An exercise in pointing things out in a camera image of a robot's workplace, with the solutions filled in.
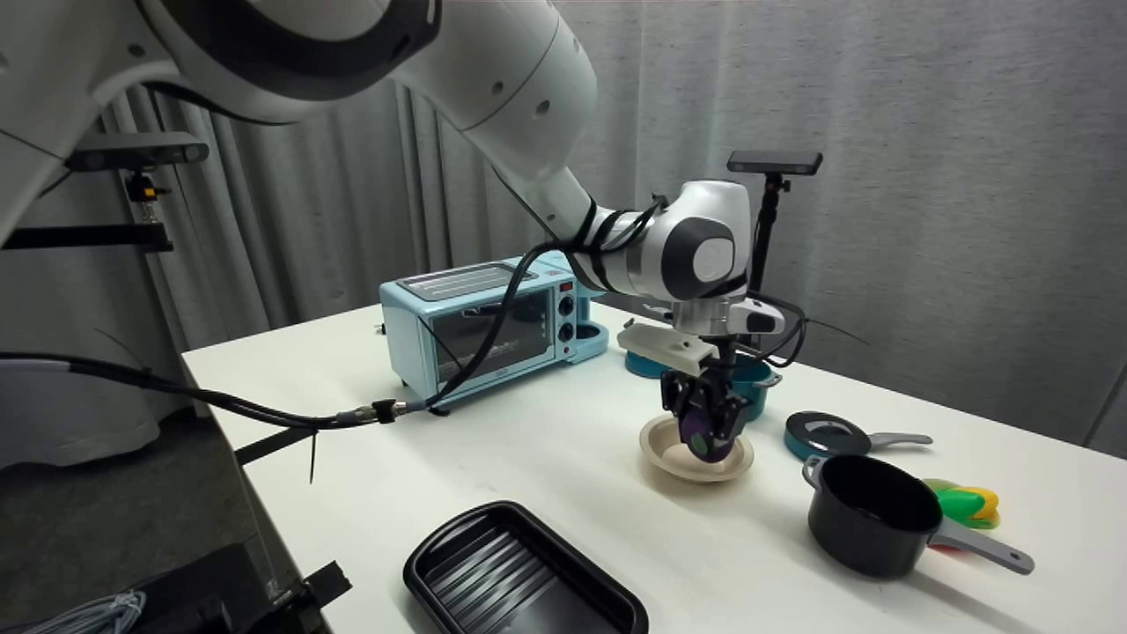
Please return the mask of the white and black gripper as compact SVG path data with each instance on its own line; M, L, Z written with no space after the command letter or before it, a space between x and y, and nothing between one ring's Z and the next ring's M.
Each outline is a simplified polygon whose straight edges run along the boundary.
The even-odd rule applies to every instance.
M670 372L691 376L699 385L728 389L733 388L733 348L745 335L782 335L789 315L755 297L714 297L691 300L670 311L667 324L628 321L615 342ZM667 405L679 445L691 445L691 408ZM745 421L745 400L728 393L714 418L714 449L728 454Z

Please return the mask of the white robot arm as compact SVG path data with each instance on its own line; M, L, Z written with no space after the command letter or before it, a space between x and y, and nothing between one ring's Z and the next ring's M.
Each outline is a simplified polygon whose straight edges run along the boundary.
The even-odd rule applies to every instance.
M0 234L77 152L102 109L142 85L250 123L295 123L387 77L419 91L494 165L576 277L667 304L679 439L733 449L738 400L726 345L777 332L750 297L750 192L691 178L608 206L571 173L594 105L590 61L551 0L0 0Z

